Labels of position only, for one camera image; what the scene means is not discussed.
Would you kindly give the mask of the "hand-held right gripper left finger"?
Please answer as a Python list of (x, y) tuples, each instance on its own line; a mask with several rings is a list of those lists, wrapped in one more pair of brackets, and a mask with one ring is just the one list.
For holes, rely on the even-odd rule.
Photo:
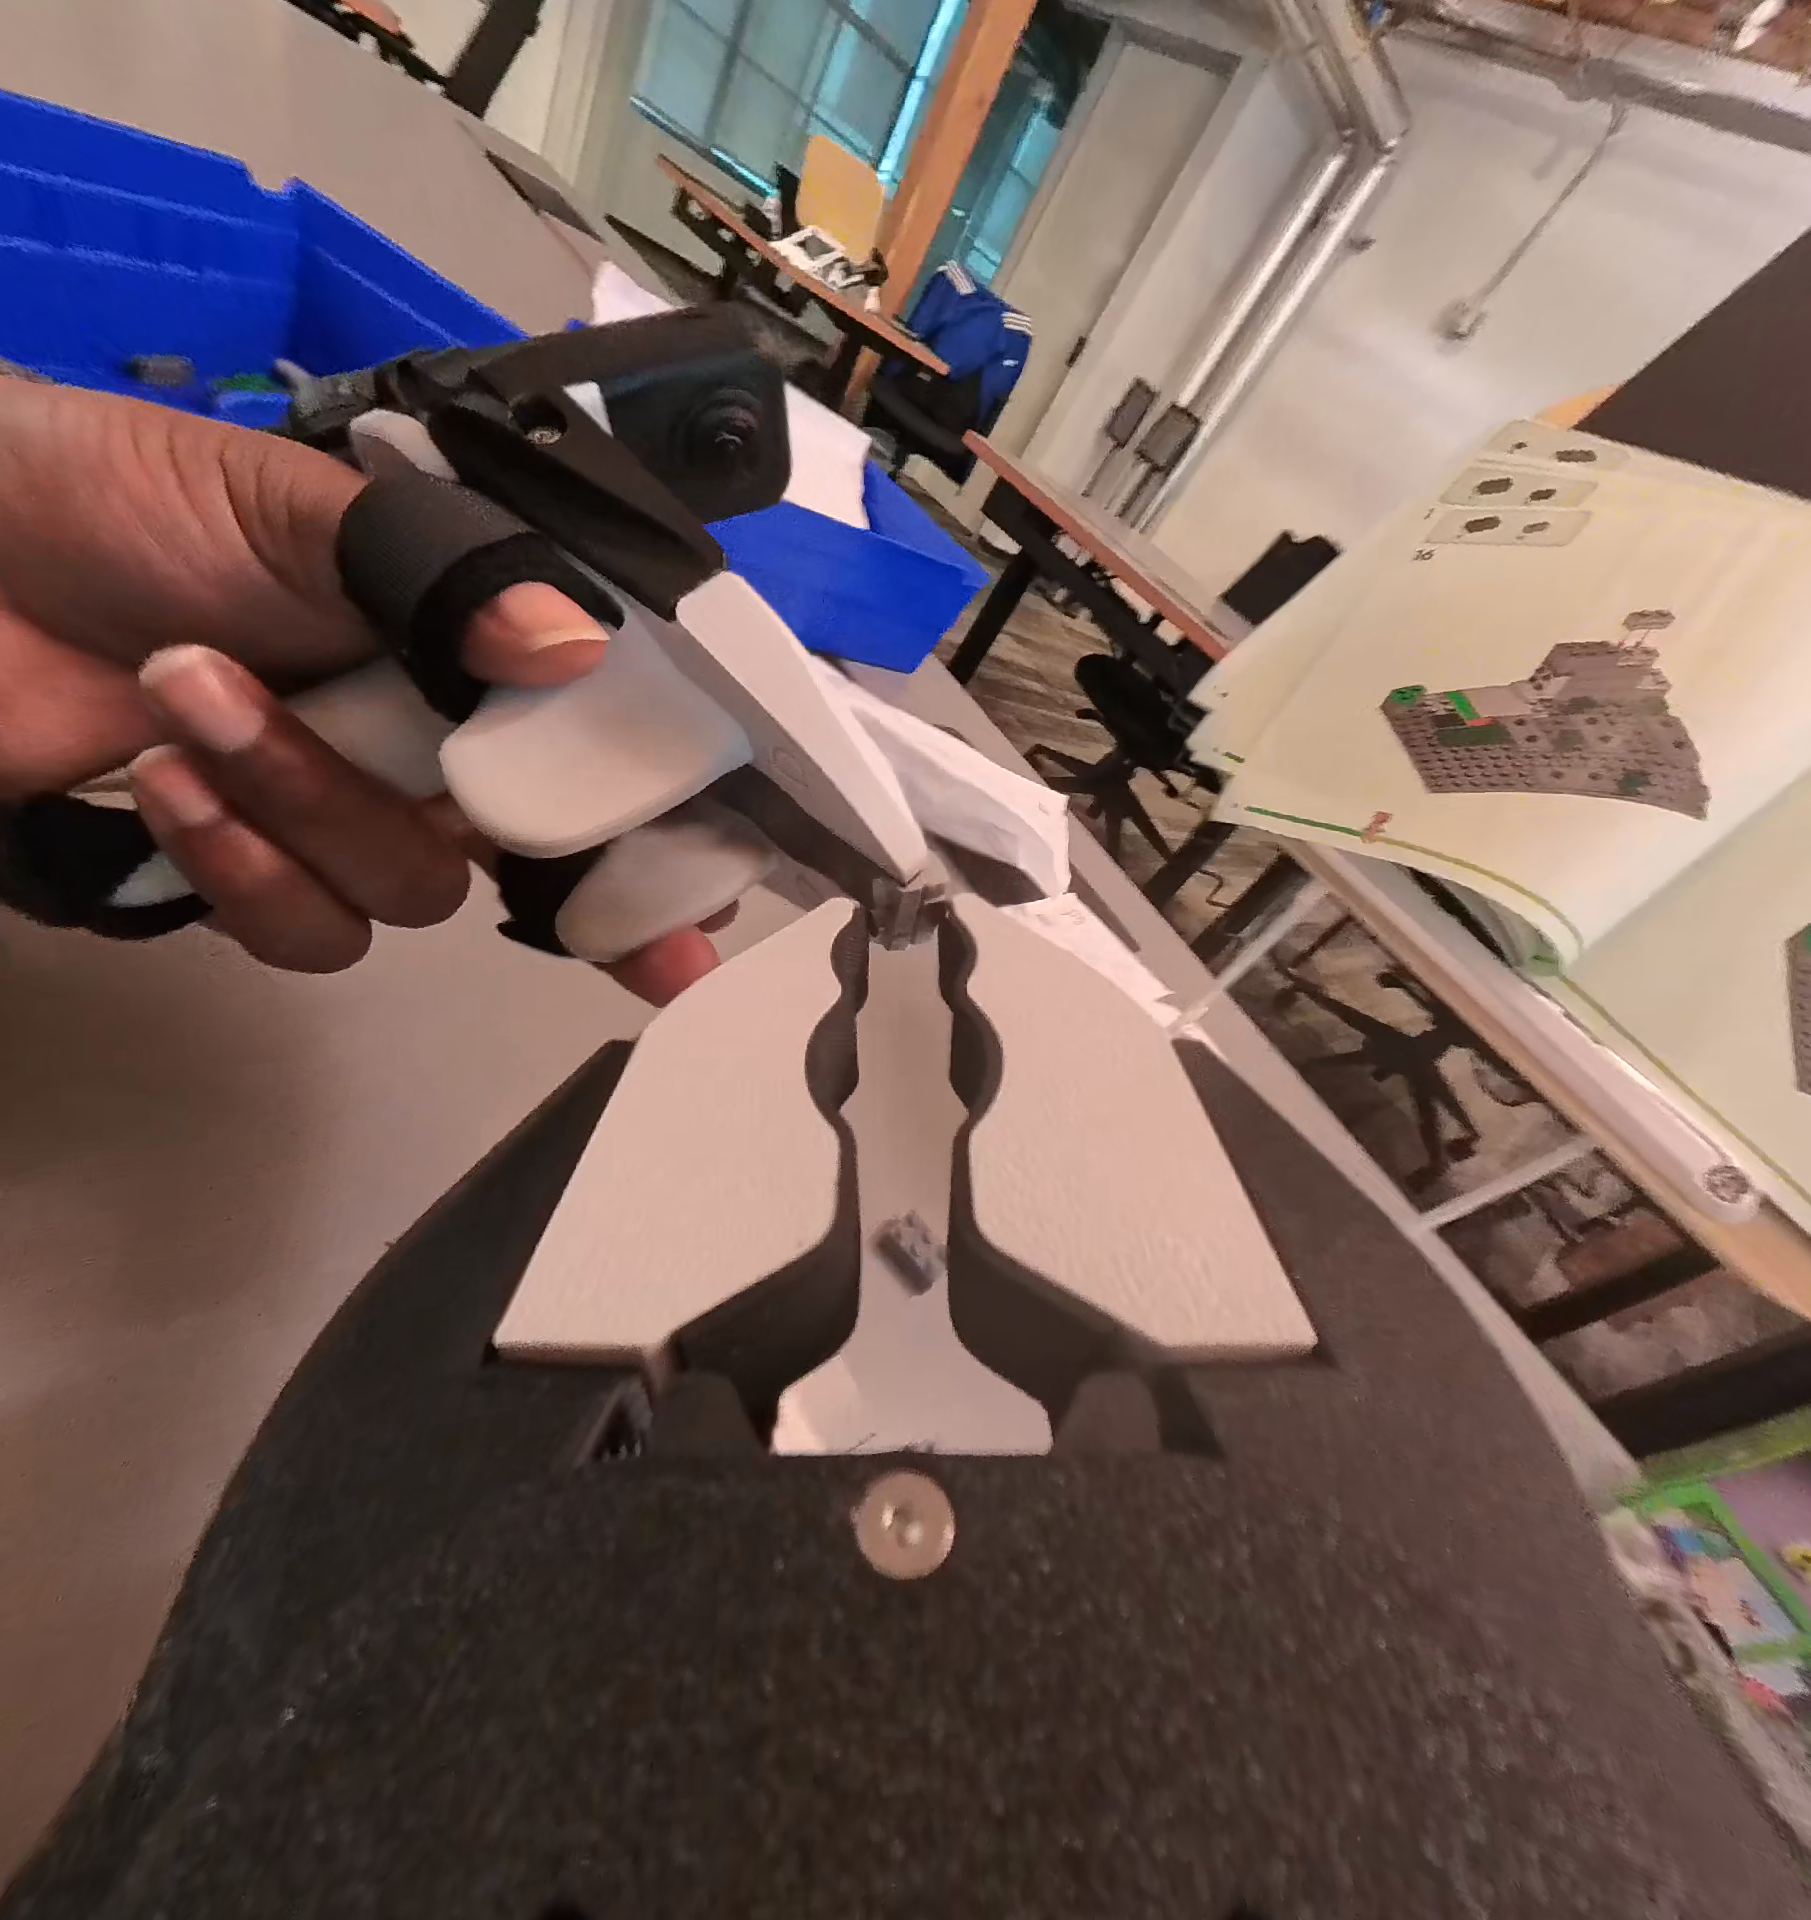
[(725, 1380), (748, 1422), (836, 1356), (863, 1234), (845, 1105), (865, 921), (829, 900), (661, 1011), (493, 1335), (513, 1362)]

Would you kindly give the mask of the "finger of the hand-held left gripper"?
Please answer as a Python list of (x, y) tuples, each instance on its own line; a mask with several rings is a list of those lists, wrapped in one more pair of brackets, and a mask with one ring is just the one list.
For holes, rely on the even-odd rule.
[(812, 910), (845, 897), (870, 921), (897, 921), (907, 908), (902, 880), (845, 845), (764, 773), (732, 774), (732, 811), (770, 843), (764, 887), (778, 900)]
[(865, 871), (890, 883), (931, 874), (931, 849), (890, 763), (826, 692), (812, 654), (738, 574), (676, 604), (679, 671), (751, 746), (753, 765)]

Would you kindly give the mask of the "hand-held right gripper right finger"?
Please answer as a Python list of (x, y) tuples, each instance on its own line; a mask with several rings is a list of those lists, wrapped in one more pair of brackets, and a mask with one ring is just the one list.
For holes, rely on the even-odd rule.
[(1223, 1064), (1011, 910), (941, 924), (952, 1087), (947, 1307), (965, 1353), (1066, 1426), (1084, 1386), (1161, 1401), (1319, 1333), (1205, 1105)]

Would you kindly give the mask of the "brick building instruction booklet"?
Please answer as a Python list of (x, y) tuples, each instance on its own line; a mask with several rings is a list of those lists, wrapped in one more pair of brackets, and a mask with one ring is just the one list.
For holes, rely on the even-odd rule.
[(1203, 688), (1219, 818), (1491, 911), (1811, 1185), (1811, 502), (1521, 419)]

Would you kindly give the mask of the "person's left hand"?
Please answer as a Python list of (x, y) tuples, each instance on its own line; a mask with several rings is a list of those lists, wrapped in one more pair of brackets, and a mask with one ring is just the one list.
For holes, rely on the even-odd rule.
[(482, 836), (279, 701), (373, 659), (337, 575), (362, 476), (302, 445), (0, 374), (0, 801), (124, 774), (212, 926), (341, 972), (462, 903)]

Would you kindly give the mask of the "office table wooden edge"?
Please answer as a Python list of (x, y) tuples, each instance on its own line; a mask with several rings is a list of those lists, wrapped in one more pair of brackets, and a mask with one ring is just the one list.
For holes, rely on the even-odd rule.
[(737, 205), (702, 179), (688, 174), (672, 157), (655, 157), (656, 170), (673, 188), (673, 220), (686, 227), (709, 253), (720, 259), (718, 301), (738, 301), (758, 286), (759, 278), (785, 280), (800, 309), (817, 309), (835, 325), (839, 347), (815, 377), (815, 399), (845, 413), (857, 409), (874, 369), (907, 361), (932, 375), (947, 375), (948, 366), (928, 348), (907, 325), (888, 314), (870, 307), (863, 295), (835, 290), (826, 280), (783, 259), (772, 241), (759, 235)]
[[(990, 478), (984, 522), (1014, 550), (947, 659), (952, 679), (968, 684), (1024, 597), (1046, 584), (1090, 618), (1115, 658), (1144, 666), (1193, 708), (1189, 695), (1230, 649), (1208, 614), (1205, 592), (1181, 588), (1170, 563), (1132, 541), (1121, 519), (1061, 493), (982, 434), (965, 433), (965, 448)], [(1189, 838), (1174, 849), (1174, 862), (1185, 851), (1205, 857), (1210, 843)]]

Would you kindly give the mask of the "large window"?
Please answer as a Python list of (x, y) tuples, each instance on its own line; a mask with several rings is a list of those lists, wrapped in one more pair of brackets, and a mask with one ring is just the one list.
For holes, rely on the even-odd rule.
[[(960, 2), (652, 5), (631, 106), (761, 199), (815, 131), (894, 188), (958, 50)], [(1035, 5), (928, 253), (1002, 272), (1105, 29)]]

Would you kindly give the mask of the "blue jacket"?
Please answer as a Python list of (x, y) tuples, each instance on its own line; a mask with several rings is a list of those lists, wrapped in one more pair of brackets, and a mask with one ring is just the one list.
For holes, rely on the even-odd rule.
[(907, 328), (944, 361), (944, 383), (968, 394), (965, 428), (987, 434), (1028, 366), (1033, 320), (947, 259), (917, 292)]

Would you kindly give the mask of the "wooden pillar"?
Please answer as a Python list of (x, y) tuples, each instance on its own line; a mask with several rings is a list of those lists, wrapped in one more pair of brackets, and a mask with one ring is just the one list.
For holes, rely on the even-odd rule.
[(1035, 2), (968, 2), (962, 10), (878, 238), (888, 268), (881, 302), (893, 318), (911, 299), (1035, 8)]

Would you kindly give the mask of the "green toy set box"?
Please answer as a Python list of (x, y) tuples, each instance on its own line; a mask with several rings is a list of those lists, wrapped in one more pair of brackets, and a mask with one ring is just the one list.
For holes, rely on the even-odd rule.
[(1654, 1454), (1613, 1549), (1811, 1843), (1811, 1406)]

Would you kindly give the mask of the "silver duct pipe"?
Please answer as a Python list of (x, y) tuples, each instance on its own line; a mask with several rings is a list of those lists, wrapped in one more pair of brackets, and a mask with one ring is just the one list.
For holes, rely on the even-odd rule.
[(1325, 121), (1305, 163), (1253, 241), (1225, 307), (1186, 358), (1174, 407), (1189, 419), (1161, 491), (1172, 493), (1263, 377), (1398, 174), (1412, 113), (1384, 53), (1378, 5), (1267, 5), (1276, 42)]

